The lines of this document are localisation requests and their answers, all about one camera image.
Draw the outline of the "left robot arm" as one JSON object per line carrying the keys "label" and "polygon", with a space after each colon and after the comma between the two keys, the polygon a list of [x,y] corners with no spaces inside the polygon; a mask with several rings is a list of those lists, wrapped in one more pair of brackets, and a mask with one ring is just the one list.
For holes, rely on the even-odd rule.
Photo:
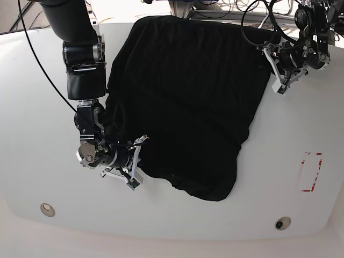
{"label": "left robot arm", "polygon": [[272,84],[273,91],[284,94],[295,81],[306,76],[308,68],[319,70],[329,65],[331,57],[328,51],[328,26],[325,8],[314,1],[298,3],[294,15],[294,22],[299,29],[297,40],[287,36],[278,25],[273,13],[276,2],[264,1],[268,10],[267,18],[273,27],[273,34],[269,40],[257,44],[250,41],[241,18],[241,34],[252,46],[260,49],[269,61],[276,76]]}

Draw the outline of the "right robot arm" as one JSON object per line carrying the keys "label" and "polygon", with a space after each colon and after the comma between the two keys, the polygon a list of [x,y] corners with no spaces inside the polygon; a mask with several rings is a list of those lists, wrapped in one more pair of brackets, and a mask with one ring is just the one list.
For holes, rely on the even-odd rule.
{"label": "right robot arm", "polygon": [[102,167],[101,177],[119,178],[135,190],[143,183],[137,172],[141,146],[148,136],[134,142],[112,141],[105,133],[105,108],[99,99],[106,94],[104,36],[91,5],[86,1],[38,1],[54,33],[63,41],[67,73],[66,103],[78,101],[75,127],[80,133],[76,152],[86,168]]}

